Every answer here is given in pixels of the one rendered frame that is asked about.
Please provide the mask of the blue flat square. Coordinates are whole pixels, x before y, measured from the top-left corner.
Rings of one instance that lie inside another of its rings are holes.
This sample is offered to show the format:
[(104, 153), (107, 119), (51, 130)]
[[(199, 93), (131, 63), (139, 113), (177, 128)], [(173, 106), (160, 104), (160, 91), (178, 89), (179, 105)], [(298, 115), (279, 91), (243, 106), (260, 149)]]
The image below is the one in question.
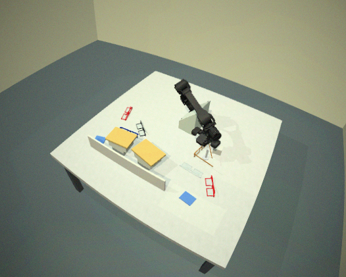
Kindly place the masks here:
[(96, 136), (95, 139), (96, 139), (97, 141), (100, 141), (101, 143), (104, 143), (105, 140), (106, 140), (104, 137), (101, 137), (101, 136)]
[(189, 206), (196, 200), (196, 197), (192, 196), (190, 193), (184, 191), (184, 193), (179, 197), (184, 203)]

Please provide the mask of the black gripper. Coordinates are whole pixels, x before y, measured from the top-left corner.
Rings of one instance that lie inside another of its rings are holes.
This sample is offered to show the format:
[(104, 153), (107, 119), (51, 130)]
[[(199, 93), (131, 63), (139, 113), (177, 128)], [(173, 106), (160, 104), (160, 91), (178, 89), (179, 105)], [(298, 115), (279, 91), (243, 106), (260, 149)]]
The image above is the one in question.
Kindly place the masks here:
[[(191, 134), (194, 135), (194, 136), (196, 136), (197, 134), (200, 135), (201, 132), (204, 132), (205, 135), (208, 135), (208, 133), (207, 133), (206, 131), (200, 129), (199, 127), (194, 128), (194, 129), (191, 131)], [(216, 149), (216, 148), (221, 144), (221, 141), (220, 141), (220, 140), (218, 140), (218, 141), (213, 141), (212, 138), (211, 138), (209, 135), (208, 135), (208, 137), (209, 137), (209, 140), (208, 140), (207, 145), (210, 143), (210, 146), (211, 146), (212, 148), (215, 148), (215, 149)]]

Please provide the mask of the black eyeglasses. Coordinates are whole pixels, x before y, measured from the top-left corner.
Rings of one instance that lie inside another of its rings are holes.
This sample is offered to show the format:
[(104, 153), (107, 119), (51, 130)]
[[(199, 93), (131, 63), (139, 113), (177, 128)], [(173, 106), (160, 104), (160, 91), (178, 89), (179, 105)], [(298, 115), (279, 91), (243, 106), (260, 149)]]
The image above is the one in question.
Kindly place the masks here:
[(144, 130), (143, 126), (142, 126), (141, 121), (140, 121), (139, 124), (136, 124), (136, 126), (137, 126), (137, 129), (142, 129), (142, 130), (138, 131), (139, 132), (139, 136), (145, 136), (145, 130)]

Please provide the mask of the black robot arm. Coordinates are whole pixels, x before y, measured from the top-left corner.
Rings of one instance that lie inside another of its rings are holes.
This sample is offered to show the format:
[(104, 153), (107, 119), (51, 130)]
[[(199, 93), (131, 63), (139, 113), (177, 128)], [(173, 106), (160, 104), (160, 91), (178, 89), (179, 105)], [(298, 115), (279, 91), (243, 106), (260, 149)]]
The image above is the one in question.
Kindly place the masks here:
[[(214, 126), (216, 125), (214, 117), (202, 108), (199, 102), (196, 100), (191, 91), (191, 86), (187, 80), (180, 80), (177, 84), (174, 85), (175, 90), (181, 95), (180, 99), (184, 105), (187, 105), (189, 112), (195, 110), (197, 113), (197, 118), (204, 131), (212, 138), (213, 141), (218, 141), (222, 134)], [(212, 121), (212, 120), (213, 121)], [(203, 126), (204, 125), (204, 126)], [(206, 146), (208, 143), (209, 137), (205, 135), (204, 132), (197, 137), (196, 142), (200, 146)]]

